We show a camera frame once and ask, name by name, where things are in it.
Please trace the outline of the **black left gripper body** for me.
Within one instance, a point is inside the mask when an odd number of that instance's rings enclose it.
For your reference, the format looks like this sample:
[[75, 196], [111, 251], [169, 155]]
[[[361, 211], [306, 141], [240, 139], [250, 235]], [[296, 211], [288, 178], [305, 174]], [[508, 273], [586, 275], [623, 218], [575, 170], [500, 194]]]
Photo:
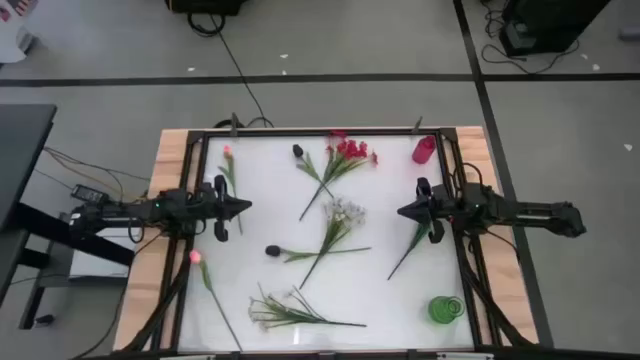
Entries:
[[214, 235], [219, 242], [229, 240], [228, 230], [224, 222], [230, 219], [227, 203], [227, 183], [223, 175], [216, 175], [212, 183], [203, 182], [199, 189], [201, 219], [203, 222], [214, 219]]

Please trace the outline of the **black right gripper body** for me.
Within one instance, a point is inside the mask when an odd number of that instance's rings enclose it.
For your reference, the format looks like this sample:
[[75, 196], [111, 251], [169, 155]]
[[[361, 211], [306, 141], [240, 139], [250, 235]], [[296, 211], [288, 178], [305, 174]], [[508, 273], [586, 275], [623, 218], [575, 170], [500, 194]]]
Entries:
[[432, 186], [426, 177], [420, 177], [417, 179], [417, 196], [419, 200], [426, 202], [428, 210], [428, 214], [422, 215], [418, 221], [419, 227], [431, 244], [438, 244], [445, 234], [441, 222], [445, 215], [442, 215], [441, 212], [444, 209], [444, 201], [449, 198], [446, 186], [443, 184]]

